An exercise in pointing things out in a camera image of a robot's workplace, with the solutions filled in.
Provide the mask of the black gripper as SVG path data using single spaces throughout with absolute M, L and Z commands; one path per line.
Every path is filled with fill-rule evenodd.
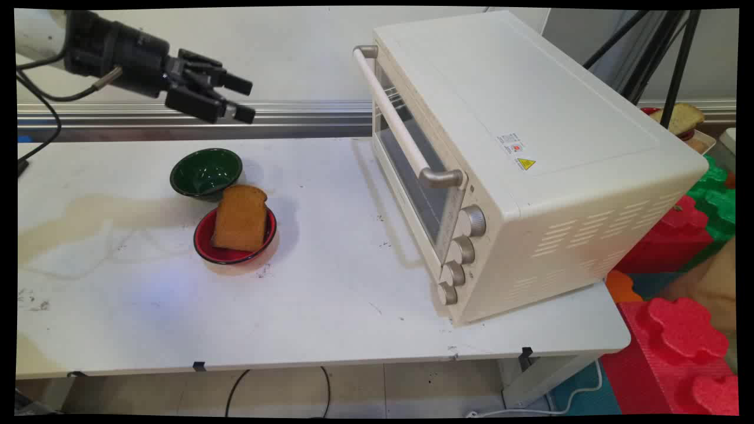
M 91 11 L 65 14 L 67 72 L 100 80 L 119 68 L 121 75 L 111 81 L 117 88 L 151 98 L 165 91 L 166 107 L 207 123 L 216 124 L 228 115 L 235 121 L 253 123 L 254 108 L 215 91 L 227 88 L 250 95 L 252 81 L 229 73 L 218 60 L 180 49 L 182 82 L 170 69 L 173 59 L 169 53 L 168 41 L 121 22 L 108 21 Z

